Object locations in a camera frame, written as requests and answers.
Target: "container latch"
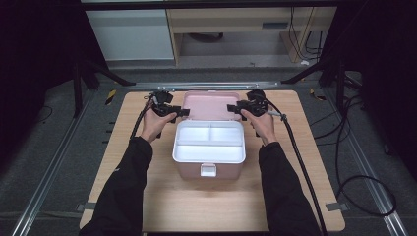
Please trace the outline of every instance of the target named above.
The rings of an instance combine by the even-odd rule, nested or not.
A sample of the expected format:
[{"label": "container latch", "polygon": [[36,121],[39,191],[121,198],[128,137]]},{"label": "container latch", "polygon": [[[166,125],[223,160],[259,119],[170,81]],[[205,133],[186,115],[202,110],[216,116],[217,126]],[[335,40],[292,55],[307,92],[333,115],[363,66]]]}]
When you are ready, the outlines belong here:
[{"label": "container latch", "polygon": [[212,163],[203,163],[202,164],[202,177],[215,177],[217,175],[217,168],[215,164]]}]

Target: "wooden table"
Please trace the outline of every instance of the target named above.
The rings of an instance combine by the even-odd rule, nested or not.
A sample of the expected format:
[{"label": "wooden table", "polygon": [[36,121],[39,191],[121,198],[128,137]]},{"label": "wooden table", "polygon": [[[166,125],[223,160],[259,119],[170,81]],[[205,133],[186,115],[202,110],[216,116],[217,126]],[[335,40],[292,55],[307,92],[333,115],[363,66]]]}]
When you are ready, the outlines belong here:
[{"label": "wooden table", "polygon": [[[246,91],[236,92],[241,99],[246,99]],[[171,104],[182,105],[184,93],[173,92]],[[89,203],[97,201],[106,180],[120,162],[138,114],[144,108],[144,96],[148,94],[130,92],[126,95],[92,187]],[[326,204],[335,203],[336,199],[297,93],[276,90],[266,91],[266,95],[288,117],[328,231],[342,230],[345,224],[340,211],[328,211],[326,208]],[[305,196],[314,208],[285,126],[277,118],[274,122],[277,138],[300,178]],[[176,124],[167,124],[161,139],[152,143],[153,160],[148,170],[144,197],[144,232],[268,231],[258,164],[262,141],[256,138],[250,123],[242,122],[246,160],[237,180],[182,179],[172,158]],[[92,210],[86,209],[80,226],[89,222],[91,216]]]}]

